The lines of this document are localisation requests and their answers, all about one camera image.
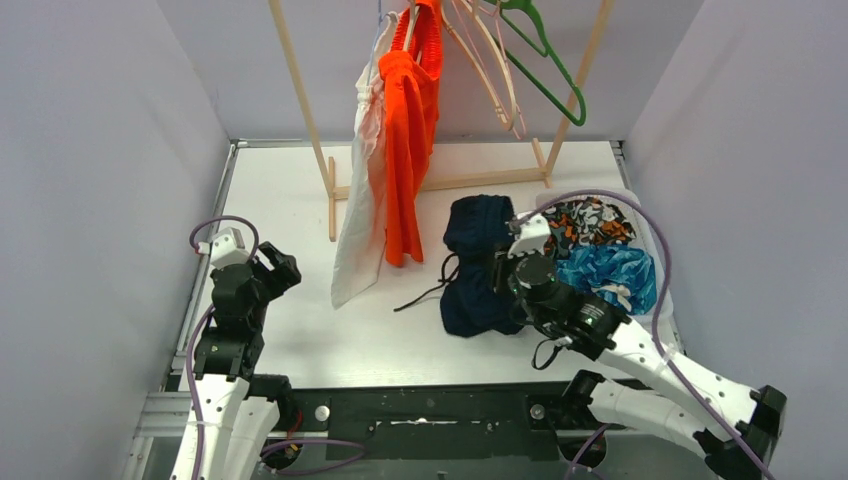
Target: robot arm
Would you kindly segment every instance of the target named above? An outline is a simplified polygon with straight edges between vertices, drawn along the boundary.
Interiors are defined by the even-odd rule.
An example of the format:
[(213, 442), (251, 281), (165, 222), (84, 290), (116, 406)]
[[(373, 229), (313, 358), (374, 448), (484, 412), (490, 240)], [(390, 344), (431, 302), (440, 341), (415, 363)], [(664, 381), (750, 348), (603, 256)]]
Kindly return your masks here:
[[(781, 435), (786, 396), (771, 386), (755, 390), (723, 378), (674, 349), (666, 348), (667, 354), (662, 355), (651, 335), (625, 311), (558, 281), (554, 262), (542, 254), (549, 235), (547, 222), (540, 215), (521, 225), (509, 249), (495, 255), (495, 291), (515, 295), (533, 326), (546, 337), (627, 373), (660, 395), (636, 394), (608, 381), (596, 381), (574, 398), (582, 399), (593, 415), (600, 415), (595, 415), (599, 421), (616, 419), (615, 423), (639, 428), (698, 453), (713, 472), (728, 480), (762, 478), (759, 469), (689, 393), (668, 363), (673, 360), (696, 391), (765, 464)], [(588, 387), (574, 383), (572, 388)], [(611, 399), (617, 399), (614, 408)], [(669, 419), (672, 413), (685, 421)]]
[(563, 394), (566, 411), (599, 423), (625, 425), (662, 438), (704, 458), (696, 440), (704, 424), (680, 405), (650, 390), (635, 390), (580, 370)]
[(269, 269), (259, 259), (248, 258), (235, 229), (223, 230), (213, 244), (215, 322), (200, 325), (194, 369), (187, 372), (196, 379), (203, 422), (197, 421), (194, 409), (189, 412), (171, 480), (193, 480), (199, 425), (204, 439), (198, 478), (247, 480), (271, 431), (287, 429), (296, 416), (287, 377), (254, 375), (264, 346), (268, 304), (300, 283), (295, 259), (265, 242), (259, 251), (270, 262)]

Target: cable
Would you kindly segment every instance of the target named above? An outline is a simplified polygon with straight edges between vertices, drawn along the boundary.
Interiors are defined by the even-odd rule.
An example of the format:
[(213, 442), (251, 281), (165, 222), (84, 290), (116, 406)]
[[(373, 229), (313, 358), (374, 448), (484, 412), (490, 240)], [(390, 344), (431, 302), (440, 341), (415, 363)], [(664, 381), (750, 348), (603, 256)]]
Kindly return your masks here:
[(457, 256), (456, 253), (451, 253), (450, 255), (445, 257), (445, 261), (442, 262), (442, 278), (440, 278), (438, 280), (438, 282), (439, 282), (438, 285), (436, 285), (435, 287), (433, 287), (433, 288), (427, 290), (426, 292), (422, 293), (415, 300), (413, 300), (411, 302), (407, 302), (407, 303), (393, 309), (392, 311), (397, 313), (397, 312), (401, 312), (403, 310), (406, 310), (407, 308), (409, 308), (409, 307), (415, 305), (416, 303), (418, 303), (419, 301), (421, 301), (421, 299), (426, 297), (427, 295), (435, 292), (436, 290), (445, 288), (448, 285), (450, 285), (451, 283), (453, 283), (453, 281), (456, 280), (456, 277), (459, 275), (459, 265), (457, 265), (456, 268), (453, 269), (453, 271), (450, 273), (450, 275), (447, 275), (446, 269), (447, 269), (448, 262), (450, 261), (450, 259), (454, 258), (456, 256)]
[[(548, 426), (551, 427), (551, 433), (553, 434), (554, 442), (557, 444), (557, 447), (560, 449), (560, 452), (562, 452), (562, 446), (559, 443), (559, 435), (557, 435), (556, 425), (554, 424), (553, 420), (551, 420), (550, 415), (546, 415), (545, 420), (547, 420)], [(600, 480), (608, 480), (607, 477), (605, 477), (601, 472), (598, 472), (597, 470), (595, 470), (593, 467), (588, 467), (586, 465), (579, 465), (579, 464), (577, 464), (573, 461), (568, 462), (568, 465), (569, 465), (569, 467), (568, 467), (569, 470), (576, 470), (578, 468), (582, 468), (582, 469), (585, 469), (587, 473), (594, 476), (595, 478), (598, 478)]]
[(262, 449), (262, 460), (265, 460), (270, 455), (272, 455), (272, 454), (274, 454), (274, 453), (276, 453), (280, 450), (283, 450), (284, 448), (288, 447), (289, 445), (294, 445), (295, 443), (300, 444), (300, 445), (328, 445), (328, 446), (329, 445), (337, 445), (337, 446), (341, 446), (341, 447), (355, 448), (355, 449), (359, 450), (360, 452), (357, 453), (356, 455), (348, 458), (348, 459), (342, 460), (342, 461), (334, 463), (332, 465), (325, 465), (323, 467), (313, 468), (313, 469), (310, 469), (310, 470), (298, 470), (298, 471), (279, 470), (279, 471), (275, 471), (273, 473), (276, 473), (277, 475), (290, 476), (290, 477), (312, 475), (314, 473), (326, 472), (328, 470), (334, 470), (336, 468), (343, 467), (345, 465), (349, 465), (349, 464), (359, 460), (363, 456), (365, 456), (365, 445), (362, 445), (361, 443), (347, 442), (345, 440), (333, 440), (331, 438), (298, 438), (296, 440), (295, 439), (283, 440), (283, 441), (277, 442), (273, 445), (269, 445), (269, 446), (263, 448)]
[(288, 432), (286, 432), (286, 440), (291, 440), (292, 435), (294, 435), (294, 432), (300, 429), (301, 425), (303, 425), (303, 410), (298, 410), (297, 421), (295, 421), (294, 426), (290, 428)]
[(548, 357), (547, 360), (545, 360), (545, 363), (539, 365), (538, 363), (536, 363), (536, 357), (539, 356), (539, 347), (541, 347), (547, 342), (553, 342), (553, 340), (548, 338), (546, 340), (542, 340), (541, 342), (539, 342), (538, 345), (536, 345), (536, 350), (533, 352), (533, 359), (530, 360), (530, 366), (533, 367), (534, 370), (544, 370), (550, 367), (551, 364), (554, 363), (554, 360), (556, 360), (557, 355), (559, 355), (560, 350), (565, 348), (562, 345), (554, 345), (554, 349), (553, 351), (551, 351), (551, 355)]
[[(568, 200), (568, 199), (573, 198), (573, 197), (584, 196), (584, 195), (598, 195), (598, 196), (602, 196), (602, 197), (614, 198), (614, 199), (628, 205), (630, 208), (635, 210), (639, 215), (641, 215), (642, 218), (644, 218), (646, 222), (648, 222), (648, 225), (651, 226), (651, 229), (657, 235), (657, 239), (659, 239), (660, 245), (662, 245), (663, 260), (664, 260), (664, 262), (663, 262), (663, 264), (664, 264), (663, 265), (663, 273), (664, 273), (665, 278), (663, 279), (662, 288), (660, 288), (659, 300), (657, 300), (657, 304), (654, 307), (654, 315), (651, 318), (651, 336), (653, 337), (654, 346), (656, 347), (657, 351), (659, 351), (660, 355), (665, 357), (666, 356), (665, 348), (663, 347), (662, 342), (660, 341), (659, 317), (660, 317), (660, 310), (662, 309), (662, 304), (665, 301), (665, 296), (666, 296), (666, 293), (668, 292), (668, 284), (671, 281), (671, 250), (669, 249), (668, 241), (666, 240), (665, 235), (663, 235), (662, 230), (660, 230), (659, 225), (657, 225), (657, 222), (655, 222), (654, 219), (650, 215), (648, 215), (648, 213), (645, 212), (644, 209), (642, 209), (641, 205), (639, 205), (638, 203), (634, 202), (633, 200), (625, 197), (624, 195), (621, 195), (621, 194), (616, 193), (616, 192), (611, 192), (611, 191), (608, 191), (608, 190), (601, 190), (601, 189), (575, 190), (573, 192), (569, 192), (569, 193), (565, 193), (563, 195), (560, 195), (560, 196), (554, 198), (553, 200), (551, 200), (549, 202), (546, 202), (541, 207), (538, 207), (535, 210), (533, 210), (532, 212), (530, 212), (529, 214), (517, 219), (514, 222), (513, 225), (514, 226), (521, 226), (521, 225), (529, 222), (530, 218), (533, 217), (534, 215), (542, 213), (543, 211), (551, 208), (552, 206), (554, 206), (558, 202)], [(736, 429), (731, 427), (727, 423), (727, 421), (725, 421), (724, 418), (722, 418), (722, 416), (719, 415), (719, 413), (709, 403), (707, 403), (707, 401), (704, 399), (704, 397), (702, 397), (701, 394), (698, 392), (698, 390), (695, 388), (695, 386), (692, 385), (692, 382), (690, 382), (689, 379), (686, 378), (686, 375), (684, 375), (683, 372), (680, 371), (680, 369), (677, 367), (677, 365), (674, 363), (673, 360), (669, 359), (668, 367), (671, 369), (672, 372), (674, 372), (674, 375), (677, 377), (678, 380), (680, 380), (680, 383), (682, 383), (683, 386), (686, 387), (686, 390), (689, 391), (689, 394), (691, 394), (695, 398), (695, 400), (697, 400), (698, 403), (702, 407), (704, 407), (704, 410), (706, 410), (707, 413), (709, 413), (710, 416), (713, 417), (713, 419), (716, 422), (718, 422), (719, 425), (721, 425), (721, 427), (728, 433), (728, 435), (730, 435), (730, 437), (733, 438), (733, 441), (736, 442), (737, 445), (739, 445), (739, 448), (741, 448), (742, 451), (745, 452), (745, 455), (748, 456), (748, 458), (751, 460), (751, 462), (754, 465), (757, 466), (757, 468), (763, 473), (763, 475), (765, 475), (766, 478), (768, 478), (769, 480), (775, 480), (774, 475), (771, 474), (768, 467), (763, 463), (762, 460), (760, 460), (759, 457), (757, 457), (757, 454), (754, 453), (753, 450), (751, 450), (751, 447), (749, 447), (748, 444), (745, 443), (744, 440), (742, 440), (742, 437), (739, 435), (739, 433), (736, 431)], [(580, 454), (580, 452), (578, 452), (578, 456), (576, 456), (574, 458), (574, 462), (577, 462), (577, 460), (580, 458), (579, 454)]]
[[(243, 223), (253, 233), (253, 248), (250, 249), (250, 255), (247, 257), (247, 260), (250, 261), (256, 255), (256, 249), (259, 248), (259, 231), (249, 220), (236, 215), (221, 215), (199, 223), (191, 230), (191, 233), (188, 236), (189, 245), (191, 245), (196, 252), (199, 247), (197, 240), (195, 239), (197, 233), (200, 232), (203, 227), (222, 220), (231, 220)], [(191, 332), (191, 337), (189, 338), (188, 345), (186, 346), (186, 375), (188, 375), (188, 391), (191, 396), (191, 403), (194, 407), (194, 416), (197, 420), (197, 450), (194, 455), (194, 467), (192, 467), (191, 470), (191, 480), (198, 480), (200, 478), (200, 468), (203, 464), (203, 446), (204, 440), (206, 439), (206, 428), (203, 425), (203, 410), (200, 407), (200, 396), (197, 393), (197, 381), (194, 379), (194, 345), (197, 343), (197, 337), (200, 336), (200, 332), (202, 332), (203, 329), (206, 328), (206, 325), (212, 321), (213, 311), (215, 311), (215, 305), (209, 305), (209, 308), (203, 312), (203, 315), (200, 317), (200, 321), (197, 322), (197, 325), (194, 327), (194, 331)]]
[[(569, 478), (571, 478), (571, 474), (575, 470), (577, 470), (577, 467), (585, 467), (584, 465), (579, 465), (577, 463), (577, 461), (580, 460), (580, 457), (582, 457), (583, 454), (586, 453), (587, 450), (589, 450), (589, 448), (595, 443), (595, 441), (598, 440), (598, 438), (601, 435), (603, 435), (603, 433), (609, 427), (610, 427), (609, 423), (605, 423), (605, 424), (601, 425), (597, 430), (595, 430), (595, 433), (590, 435), (589, 438), (586, 440), (586, 442), (583, 443), (583, 445), (580, 446), (580, 450), (577, 450), (577, 454), (574, 455), (574, 460), (571, 461), (571, 464), (568, 466), (568, 470), (565, 471), (565, 476), (562, 477), (562, 480), (568, 480)], [(591, 470), (591, 473), (594, 474), (598, 478), (603, 478), (598, 472), (595, 472), (594, 470)]]
[(197, 252), (198, 249), (200, 248), (200, 245), (198, 244), (197, 239), (194, 238), (194, 237), (197, 236), (198, 232), (200, 232), (200, 230), (202, 230), (203, 227), (205, 227), (207, 225), (211, 225), (213, 223), (220, 222), (222, 220), (230, 220), (230, 221), (233, 221), (233, 222), (239, 222), (239, 223), (244, 224), (247, 228), (250, 229), (250, 232), (253, 233), (253, 248), (250, 249), (250, 255), (248, 256), (248, 260), (253, 258), (253, 256), (256, 255), (256, 249), (259, 248), (259, 231), (256, 230), (256, 226), (253, 225), (252, 223), (250, 223), (249, 220), (247, 220), (244, 217), (239, 217), (237, 215), (221, 215), (220, 217), (210, 218), (209, 220), (206, 220), (205, 222), (199, 223), (196, 227), (191, 229), (191, 233), (188, 235), (188, 244), (191, 245), (191, 248), (193, 248), (195, 252)]
[(214, 305), (209, 305), (209, 308), (203, 312), (194, 331), (191, 332), (191, 338), (186, 346), (186, 375), (188, 375), (188, 391), (191, 395), (191, 404), (194, 408), (194, 416), (197, 420), (197, 451), (194, 455), (194, 467), (191, 469), (191, 480), (200, 478), (200, 466), (203, 463), (203, 441), (205, 440), (205, 427), (203, 426), (203, 409), (200, 408), (200, 395), (197, 393), (197, 382), (194, 380), (194, 344), (197, 343), (197, 337), (200, 332), (209, 324), (212, 311), (215, 310)]

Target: white garment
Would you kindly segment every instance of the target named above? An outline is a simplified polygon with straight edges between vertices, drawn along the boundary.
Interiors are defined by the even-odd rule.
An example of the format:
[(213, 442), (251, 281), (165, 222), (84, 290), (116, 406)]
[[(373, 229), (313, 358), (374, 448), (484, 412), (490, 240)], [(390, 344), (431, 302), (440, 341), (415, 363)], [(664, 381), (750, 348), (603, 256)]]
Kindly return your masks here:
[(387, 13), (374, 48), (373, 65), (356, 82), (358, 107), (351, 161), (353, 176), (339, 235), (330, 301), (339, 308), (377, 282), (386, 246), (386, 96), (377, 66), (391, 49), (398, 15)]

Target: clothing rack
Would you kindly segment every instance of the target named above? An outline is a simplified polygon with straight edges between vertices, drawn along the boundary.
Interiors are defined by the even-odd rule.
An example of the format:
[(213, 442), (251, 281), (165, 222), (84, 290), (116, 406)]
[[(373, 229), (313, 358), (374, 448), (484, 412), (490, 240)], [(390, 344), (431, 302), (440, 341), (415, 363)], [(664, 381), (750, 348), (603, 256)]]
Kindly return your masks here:
[[(268, 0), (268, 4), (271, 7), (271, 15), (274, 17), (274, 25), (277, 27), (277, 35), (280, 38), (280, 45), (282, 46), (283, 53), (286, 57), (286, 64), (289, 67), (292, 84), (294, 85), (294, 90), (297, 94), (297, 101), (300, 104), (300, 110), (303, 113), (303, 121), (306, 123), (306, 129), (309, 132), (312, 149), (315, 151), (315, 160), (318, 163), (318, 170), (321, 172), (321, 179), (324, 182), (324, 189), (327, 192), (329, 204), (327, 211), (329, 237), (331, 242), (335, 242), (336, 202), (347, 199), (350, 187), (336, 185), (335, 159), (332, 156), (327, 157), (326, 160), (324, 159), (324, 152), (321, 150), (321, 137), (318, 135), (318, 129), (315, 127), (315, 120), (312, 118), (312, 111), (309, 108), (309, 99), (307, 98), (306, 90), (303, 87), (303, 80), (300, 76), (300, 68), (297, 64), (297, 58), (294, 53), (291, 37), (289, 36), (288, 27), (286, 26), (283, 9), (280, 6), (280, 0)], [(603, 38), (607, 21), (609, 20), (609, 14), (612, 11), (614, 4), (615, 0), (601, 0), (601, 5), (598, 8), (598, 14), (595, 16), (595, 24), (592, 27), (591, 34), (589, 35), (589, 43), (586, 45), (586, 50), (583, 51), (583, 58), (580, 61), (580, 68), (577, 71), (576, 84), (581, 89), (586, 84), (586, 77), (589, 76), (589, 70), (592, 67), (592, 62), (595, 60), (595, 54), (597, 53), (598, 46)], [(573, 110), (576, 104), (577, 96), (572, 91), (568, 97), (566, 107), (569, 110)], [(569, 126), (571, 126), (571, 121), (563, 116), (556, 135), (554, 136), (551, 151), (548, 153), (547, 158), (545, 158), (545, 154), (542, 152), (539, 139), (533, 138), (530, 141), (533, 155), (536, 157), (535, 167), (468, 173), (442, 178), (428, 178), (424, 180), (421, 190), (448, 190), (453, 188), (503, 185), (520, 182), (543, 182), (545, 188), (551, 188), (551, 174), (556, 166), (557, 157), (559, 157)]]

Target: orange shirt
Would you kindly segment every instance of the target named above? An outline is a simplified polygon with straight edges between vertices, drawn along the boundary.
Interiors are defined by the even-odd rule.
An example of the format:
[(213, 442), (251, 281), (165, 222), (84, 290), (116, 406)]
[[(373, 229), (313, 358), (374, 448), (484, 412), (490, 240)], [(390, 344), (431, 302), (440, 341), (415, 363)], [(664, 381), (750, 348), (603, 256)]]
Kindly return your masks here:
[(415, 197), (430, 167), (439, 119), (442, 15), (439, 0), (417, 0), (418, 19), (408, 51), (403, 42), (409, 9), (400, 18), (392, 49), (380, 59), (386, 92), (386, 261), (401, 267), (404, 254), (424, 261)]

